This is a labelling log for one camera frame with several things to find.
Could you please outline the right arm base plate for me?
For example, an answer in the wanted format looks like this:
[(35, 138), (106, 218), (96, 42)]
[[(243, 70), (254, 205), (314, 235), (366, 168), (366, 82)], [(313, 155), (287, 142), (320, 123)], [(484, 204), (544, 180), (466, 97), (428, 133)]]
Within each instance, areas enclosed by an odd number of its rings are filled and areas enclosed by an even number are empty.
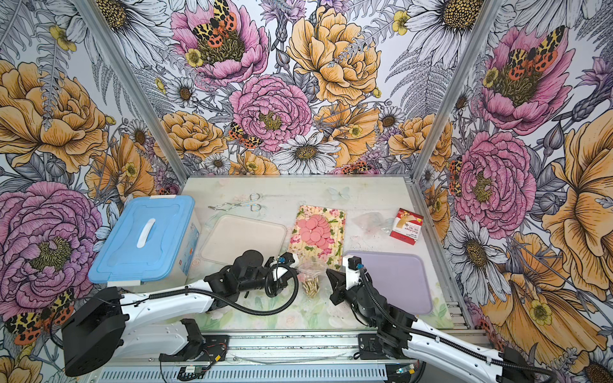
[(397, 353), (391, 344), (377, 334), (358, 334), (359, 350), (354, 359), (359, 360), (383, 360), (395, 359)]

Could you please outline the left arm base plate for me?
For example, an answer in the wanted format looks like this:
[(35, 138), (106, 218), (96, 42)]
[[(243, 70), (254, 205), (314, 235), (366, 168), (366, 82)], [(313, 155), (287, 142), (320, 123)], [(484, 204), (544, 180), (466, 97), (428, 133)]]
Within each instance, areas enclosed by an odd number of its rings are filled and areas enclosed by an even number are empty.
[(207, 335), (191, 340), (175, 354), (160, 354), (160, 362), (223, 362), (228, 352), (228, 335)]

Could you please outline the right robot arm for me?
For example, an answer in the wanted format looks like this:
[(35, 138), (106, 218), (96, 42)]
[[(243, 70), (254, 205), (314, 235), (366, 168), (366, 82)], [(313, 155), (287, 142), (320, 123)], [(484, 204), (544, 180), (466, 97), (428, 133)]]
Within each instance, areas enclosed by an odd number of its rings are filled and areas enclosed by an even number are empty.
[(437, 330), (415, 315), (389, 304), (372, 278), (353, 257), (346, 271), (328, 269), (330, 301), (346, 303), (358, 320), (376, 330), (366, 349), (375, 357), (414, 359), (467, 382), (534, 382), (538, 368), (515, 349), (477, 346)]

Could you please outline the ziploc bag pink cookies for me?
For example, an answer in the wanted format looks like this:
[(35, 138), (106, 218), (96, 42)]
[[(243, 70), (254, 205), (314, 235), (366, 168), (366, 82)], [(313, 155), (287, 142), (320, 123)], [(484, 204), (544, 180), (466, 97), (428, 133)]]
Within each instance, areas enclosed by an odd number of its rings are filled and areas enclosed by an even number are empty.
[(368, 212), (353, 218), (356, 225), (365, 236), (388, 236), (391, 233), (393, 219), (384, 217), (380, 212)]

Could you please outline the bag of mixed snacks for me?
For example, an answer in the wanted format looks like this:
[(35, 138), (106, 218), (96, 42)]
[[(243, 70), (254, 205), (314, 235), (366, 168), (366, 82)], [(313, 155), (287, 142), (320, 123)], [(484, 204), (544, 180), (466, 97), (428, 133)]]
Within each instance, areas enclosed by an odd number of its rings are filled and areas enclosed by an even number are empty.
[(298, 280), (308, 298), (315, 298), (318, 295), (320, 277), (325, 272), (325, 266), (319, 263), (303, 263), (298, 266)]

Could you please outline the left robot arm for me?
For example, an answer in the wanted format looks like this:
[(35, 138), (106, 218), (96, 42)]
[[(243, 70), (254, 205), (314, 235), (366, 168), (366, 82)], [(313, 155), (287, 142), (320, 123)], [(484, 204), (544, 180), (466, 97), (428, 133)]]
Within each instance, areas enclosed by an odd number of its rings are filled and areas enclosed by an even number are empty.
[[(79, 377), (115, 356), (149, 351), (165, 362), (194, 360), (204, 352), (204, 336), (193, 315), (225, 307), (259, 317), (279, 314), (297, 298), (298, 264), (298, 256), (290, 252), (265, 259), (249, 250), (217, 273), (183, 287), (127, 294), (107, 287), (62, 325), (65, 375)], [(291, 296), (276, 309), (257, 310), (238, 303), (252, 290), (274, 298), (288, 285), (293, 287)]]

